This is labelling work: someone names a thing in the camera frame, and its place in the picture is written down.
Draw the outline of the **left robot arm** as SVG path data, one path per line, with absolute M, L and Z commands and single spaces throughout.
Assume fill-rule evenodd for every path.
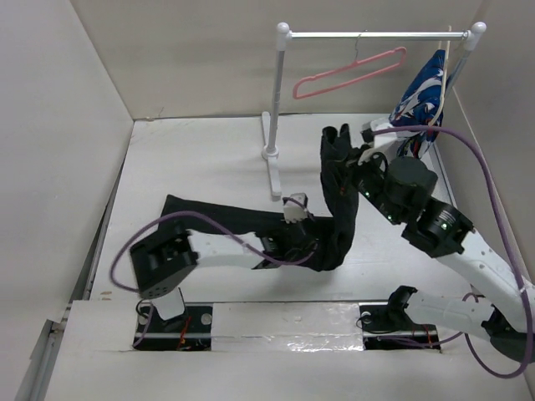
M 301 265 L 316 248 L 317 241 L 298 224 L 242 234 L 217 229 L 208 234 L 188 230 L 177 221 L 137 241 L 129 253 L 140 298 L 155 309 L 159 324 L 174 332 L 186 323 L 180 285 L 196 268 Z

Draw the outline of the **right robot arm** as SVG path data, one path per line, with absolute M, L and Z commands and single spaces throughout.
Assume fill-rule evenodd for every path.
M 486 299 L 470 304 L 401 286 L 386 308 L 389 324 L 448 327 L 487 340 L 519 363 L 533 363 L 533 284 L 491 249 L 466 216 L 432 195 L 437 174 L 421 160 L 387 160 L 368 145 L 352 149 L 342 166 L 344 187 L 356 189 L 389 223 L 402 225 L 401 236 L 411 246 L 459 274 Z

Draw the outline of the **black denim trousers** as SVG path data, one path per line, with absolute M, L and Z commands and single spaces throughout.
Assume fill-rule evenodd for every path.
M 185 200 L 168 195 L 161 214 L 194 211 L 206 215 L 237 235 L 252 233 L 275 259 L 297 261 L 316 272 L 332 271 L 349 252 L 359 209 L 359 192 L 349 189 L 337 163 L 348 155 L 351 137 L 348 124 L 339 129 L 322 129 L 320 143 L 320 183 L 330 217 L 308 217 L 287 223 L 280 212 L 269 212 Z

